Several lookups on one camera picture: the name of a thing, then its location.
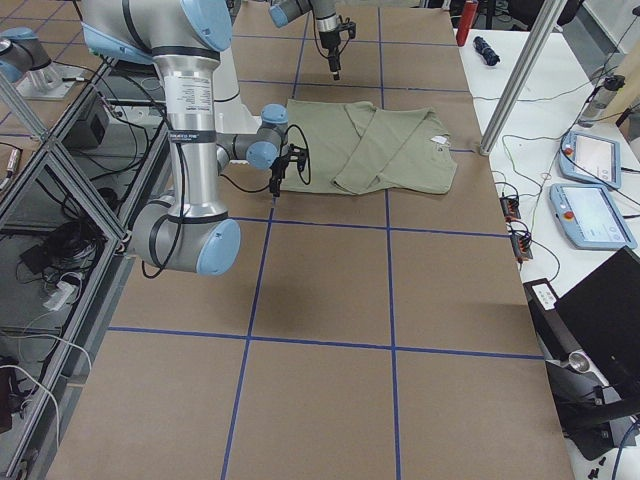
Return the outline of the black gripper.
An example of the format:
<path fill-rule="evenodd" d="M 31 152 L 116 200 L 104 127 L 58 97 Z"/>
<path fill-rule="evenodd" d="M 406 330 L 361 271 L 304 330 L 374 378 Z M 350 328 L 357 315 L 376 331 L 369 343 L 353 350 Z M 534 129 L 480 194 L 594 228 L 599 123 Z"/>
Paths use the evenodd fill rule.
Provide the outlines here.
<path fill-rule="evenodd" d="M 341 15 L 332 15 L 317 19 L 316 27 L 318 29 L 321 47 L 326 53 L 332 78 L 334 81 L 338 81 L 341 70 L 341 34 L 343 32 L 347 33 L 346 42 L 354 40 L 357 32 L 356 23 L 350 17 L 343 18 Z"/>
<path fill-rule="evenodd" d="M 308 165 L 308 149 L 290 144 L 285 149 L 285 153 L 278 157 L 271 165 L 269 192 L 273 197 L 280 196 L 281 184 L 286 176 L 286 170 L 290 164 L 294 164 L 296 166 L 300 179 L 304 184 L 306 184 L 306 181 L 302 177 L 302 173 Z"/>

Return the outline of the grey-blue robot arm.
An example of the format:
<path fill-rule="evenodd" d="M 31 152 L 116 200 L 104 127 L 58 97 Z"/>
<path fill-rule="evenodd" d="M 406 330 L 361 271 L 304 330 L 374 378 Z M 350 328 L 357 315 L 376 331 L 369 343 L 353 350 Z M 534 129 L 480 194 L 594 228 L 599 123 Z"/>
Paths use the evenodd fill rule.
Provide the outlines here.
<path fill-rule="evenodd" d="M 230 48 L 232 20 L 224 1 L 85 1 L 82 27 L 99 55 L 154 66 L 164 89 L 159 112 L 168 128 L 172 191 L 138 214 L 131 244 L 145 265 L 216 276 L 234 264 L 239 224 L 218 192 L 232 160 L 268 170 L 273 196 L 290 164 L 309 165 L 306 147 L 288 139 L 288 113 L 269 104 L 252 134 L 218 134 L 214 72 Z"/>
<path fill-rule="evenodd" d="M 320 55 L 327 61 L 334 81 L 341 77 L 341 55 L 347 44 L 356 38 L 357 25 L 349 17 L 343 18 L 331 0 L 273 1 L 269 15 L 277 28 L 310 14 L 315 27 L 314 42 Z"/>

